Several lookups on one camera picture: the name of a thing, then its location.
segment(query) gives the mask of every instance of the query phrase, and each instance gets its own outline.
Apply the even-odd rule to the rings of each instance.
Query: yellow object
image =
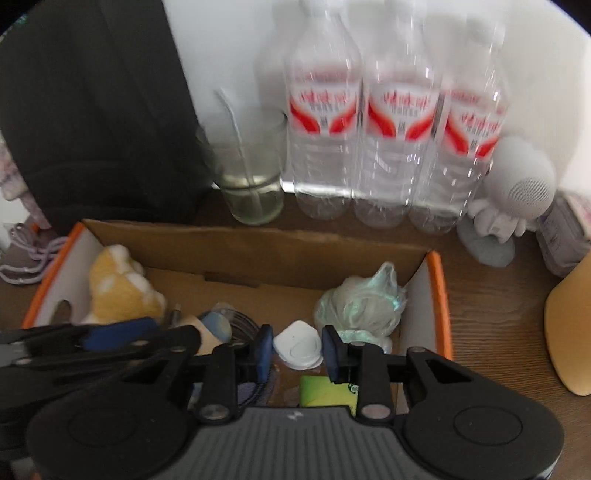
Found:
[[[302,375],[300,377],[301,407],[348,406],[355,416],[357,410],[357,385],[332,383],[329,377]]]
[[[201,347],[199,347],[197,355],[210,355],[215,347],[222,344],[197,317],[186,317],[178,324],[178,326],[182,325],[193,325],[199,330],[201,334]]]
[[[107,325],[142,317],[161,322],[164,317],[164,296],[152,288],[123,245],[111,245],[99,254],[89,284],[92,302],[84,323]]]
[[[548,295],[546,344],[562,383],[591,394],[591,252]]]

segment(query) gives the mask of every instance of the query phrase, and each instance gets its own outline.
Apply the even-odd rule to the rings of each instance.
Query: plastic water bottle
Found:
[[[439,99],[440,76],[423,37],[420,0],[387,0],[391,19],[365,59],[365,110],[355,215],[374,228],[408,212]]]
[[[307,27],[286,60],[294,190],[306,215],[329,220],[351,198],[361,54],[341,20],[343,0],[301,4]]]
[[[449,114],[436,157],[425,167],[409,217],[430,234],[451,230],[491,166],[491,154],[508,108],[508,88],[498,64],[505,30],[467,21],[467,41],[448,92]]]

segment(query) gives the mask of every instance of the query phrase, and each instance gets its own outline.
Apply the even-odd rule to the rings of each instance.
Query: white round object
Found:
[[[505,41],[505,26],[498,22],[468,17],[466,31],[470,38],[480,43],[490,43],[500,47]]]
[[[345,6],[345,0],[300,0],[300,4],[308,12],[319,13],[341,10]]]
[[[501,212],[534,220],[552,204],[556,172],[548,156],[520,137],[499,140],[490,173],[485,177],[486,194]]]
[[[308,370],[322,363],[320,335],[302,320],[296,320],[277,335],[273,347],[281,360],[294,370]]]

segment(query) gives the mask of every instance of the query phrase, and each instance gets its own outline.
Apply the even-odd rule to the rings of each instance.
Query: lavender cable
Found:
[[[23,223],[18,223],[10,229],[10,237],[11,245],[24,250],[31,260],[38,262],[34,267],[0,265],[0,278],[12,285],[30,285],[43,280],[51,263],[67,241],[67,237],[62,236],[41,247],[39,236]]]

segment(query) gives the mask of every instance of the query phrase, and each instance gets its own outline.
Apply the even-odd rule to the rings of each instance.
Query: gray base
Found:
[[[478,236],[474,230],[474,223],[470,218],[464,218],[457,224],[457,235],[470,255],[481,264],[489,267],[504,268],[515,258],[515,242],[513,237],[504,244],[500,244],[494,235]]]
[[[392,429],[354,421],[346,407],[247,408],[202,427],[184,455],[151,480],[437,480]]]

